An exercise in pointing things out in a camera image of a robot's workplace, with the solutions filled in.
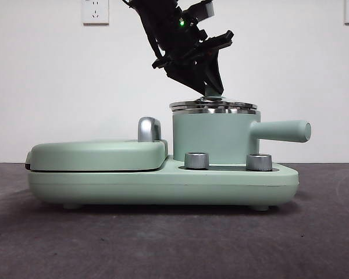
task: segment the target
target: white wall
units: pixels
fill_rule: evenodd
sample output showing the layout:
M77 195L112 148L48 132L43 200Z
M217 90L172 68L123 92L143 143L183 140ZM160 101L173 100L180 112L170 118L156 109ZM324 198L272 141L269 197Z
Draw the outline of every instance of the white wall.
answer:
M181 0L183 8L195 1ZM171 102L198 98L153 70L138 15L110 0L110 26L81 24L80 0L0 0L0 162L43 142L135 138L141 116L172 143ZM305 119L310 142L262 141L277 162L349 162L349 26L342 0L217 0L210 36L225 93L263 121Z

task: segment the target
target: stainless steel lid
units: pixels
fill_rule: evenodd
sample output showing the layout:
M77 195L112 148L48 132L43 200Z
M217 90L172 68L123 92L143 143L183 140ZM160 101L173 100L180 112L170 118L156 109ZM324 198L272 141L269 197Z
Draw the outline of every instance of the stainless steel lid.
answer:
M258 114L257 105L237 102L222 96L203 96L195 101L171 103L173 114L245 113Z

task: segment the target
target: pot lid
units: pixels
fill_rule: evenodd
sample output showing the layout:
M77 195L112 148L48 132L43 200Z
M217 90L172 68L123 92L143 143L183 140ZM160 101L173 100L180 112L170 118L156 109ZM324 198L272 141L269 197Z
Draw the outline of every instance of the pot lid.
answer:
M222 96L203 96L195 101L185 101L171 103L173 112L181 110L199 110L199 109L221 109L221 110L256 110L257 105L251 103L238 102L226 99Z

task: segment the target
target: pot handle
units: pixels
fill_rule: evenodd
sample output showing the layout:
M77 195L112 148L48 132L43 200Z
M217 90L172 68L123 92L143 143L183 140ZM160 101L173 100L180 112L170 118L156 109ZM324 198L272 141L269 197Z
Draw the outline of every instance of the pot handle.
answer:
M307 142L311 133L310 123L304 120L254 122L251 126L252 137L261 140Z

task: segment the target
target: appliance foot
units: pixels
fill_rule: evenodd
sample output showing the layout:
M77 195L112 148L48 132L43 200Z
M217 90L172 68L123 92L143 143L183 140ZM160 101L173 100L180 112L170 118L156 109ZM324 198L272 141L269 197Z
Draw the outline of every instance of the appliance foot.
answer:
M250 209L254 211L268 211L269 206L268 205L251 205Z
M64 209L68 209L68 210L80 209L82 207L83 207L83 205L75 205L73 203L65 203L65 204L63 204L63 208Z

